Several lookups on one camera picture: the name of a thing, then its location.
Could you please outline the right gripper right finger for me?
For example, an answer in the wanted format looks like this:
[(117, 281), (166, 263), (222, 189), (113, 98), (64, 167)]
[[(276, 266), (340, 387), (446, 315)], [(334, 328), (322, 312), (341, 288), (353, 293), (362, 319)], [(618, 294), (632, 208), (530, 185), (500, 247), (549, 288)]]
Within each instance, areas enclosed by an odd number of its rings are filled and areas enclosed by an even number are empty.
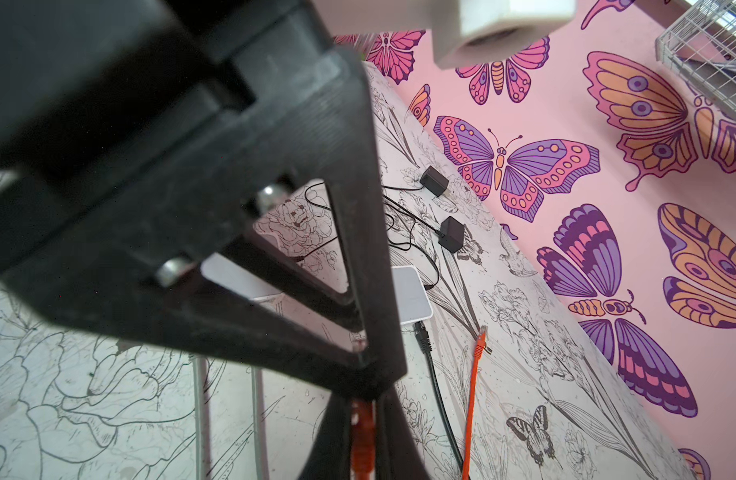
[(375, 466), (377, 479), (429, 479), (394, 387), (376, 402)]

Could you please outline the black adapter cable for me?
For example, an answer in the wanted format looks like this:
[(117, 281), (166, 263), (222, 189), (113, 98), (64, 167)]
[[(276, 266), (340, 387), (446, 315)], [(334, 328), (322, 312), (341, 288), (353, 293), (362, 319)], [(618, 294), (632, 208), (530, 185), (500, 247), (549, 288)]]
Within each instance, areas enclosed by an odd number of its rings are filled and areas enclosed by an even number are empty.
[[(309, 197), (309, 193), (311, 190), (316, 189), (318, 187), (325, 188), (325, 182), (320, 181), (311, 185), (308, 185), (304, 189), (303, 197), (305, 202), (312, 207), (315, 207), (316, 209), (320, 209), (326, 212), (332, 212), (332, 208), (329, 207), (325, 203), (318, 203), (313, 201)], [(422, 222), (422, 219), (415, 216), (411, 212), (407, 211), (405, 207), (402, 207), (399, 203), (394, 202), (391, 198), (384, 195), (384, 206), (389, 207), (390, 210), (393, 210), (395, 212), (396, 216), (393, 216), (390, 213), (385, 212), (385, 216), (389, 220), (389, 224), (386, 227), (387, 232), (391, 230), (397, 230), (397, 232), (400, 232), (400, 227), (398, 225), (402, 225), (403, 227), (407, 227), (407, 240), (396, 242), (394, 240), (388, 240), (389, 246), (395, 250), (408, 252), (412, 249), (416, 249), (419, 252), (423, 253), (425, 258), (428, 260), (430, 265), (433, 267), (435, 271), (435, 280), (433, 283), (422, 283), (425, 291), (431, 291), (434, 287), (438, 285), (440, 280), (442, 280), (442, 276), (440, 273), (440, 269), (438, 266), (436, 266), (435, 261), (433, 260), (432, 256), (422, 248), (421, 245), (414, 242), (414, 229), (417, 225), (424, 223)], [(404, 220), (401, 220), (401, 218), (408, 218), (410, 223), (406, 225), (406, 222)], [(339, 240), (338, 234), (334, 235), (332, 238), (326, 240), (325, 242), (321, 243), (320, 245), (314, 247), (307, 253), (304, 253), (303, 255), (295, 255), (295, 256), (289, 256), (291, 260), (293, 260), (296, 263), (303, 262), (305, 259), (307, 259), (309, 256), (315, 254), (319, 250), (323, 249), (324, 247), (328, 246), (329, 244)]]

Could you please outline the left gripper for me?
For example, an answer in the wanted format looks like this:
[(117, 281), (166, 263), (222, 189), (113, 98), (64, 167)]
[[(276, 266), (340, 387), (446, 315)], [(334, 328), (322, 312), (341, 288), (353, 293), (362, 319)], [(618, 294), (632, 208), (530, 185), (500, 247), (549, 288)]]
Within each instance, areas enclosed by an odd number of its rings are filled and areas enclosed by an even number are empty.
[(147, 272), (202, 259), (240, 232), (288, 165), (270, 121), (312, 88), (273, 99), (277, 32), (318, 41), (305, 1), (0, 1), (0, 276), (73, 274), (117, 256)]

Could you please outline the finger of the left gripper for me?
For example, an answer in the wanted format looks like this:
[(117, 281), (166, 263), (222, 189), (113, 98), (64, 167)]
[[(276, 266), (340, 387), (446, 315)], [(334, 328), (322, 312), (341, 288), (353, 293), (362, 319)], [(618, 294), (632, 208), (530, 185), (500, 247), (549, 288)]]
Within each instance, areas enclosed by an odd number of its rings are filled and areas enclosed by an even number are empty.
[[(211, 254), (147, 272), (117, 256), (73, 274), (0, 276), (43, 319), (97, 334), (151, 343), (275, 370), (347, 398), (376, 399), (407, 370), (390, 273), (369, 83), (357, 55), (324, 52), (269, 96), (312, 88), (312, 100), (270, 121), (274, 146), (251, 145), (270, 163), (289, 164), (286, 146), (310, 146), (328, 190), (348, 287), (339, 292), (309, 274), (254, 230), (243, 229)], [(364, 331), (359, 353), (205, 278), (199, 265), (221, 254), (242, 269), (350, 331)]]

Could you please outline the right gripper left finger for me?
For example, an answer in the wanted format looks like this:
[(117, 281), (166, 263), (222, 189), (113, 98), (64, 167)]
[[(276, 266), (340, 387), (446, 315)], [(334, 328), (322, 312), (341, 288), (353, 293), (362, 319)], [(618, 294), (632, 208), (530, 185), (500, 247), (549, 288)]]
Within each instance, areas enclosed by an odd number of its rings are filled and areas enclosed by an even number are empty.
[(352, 402), (330, 396), (301, 480), (345, 480), (351, 475)]

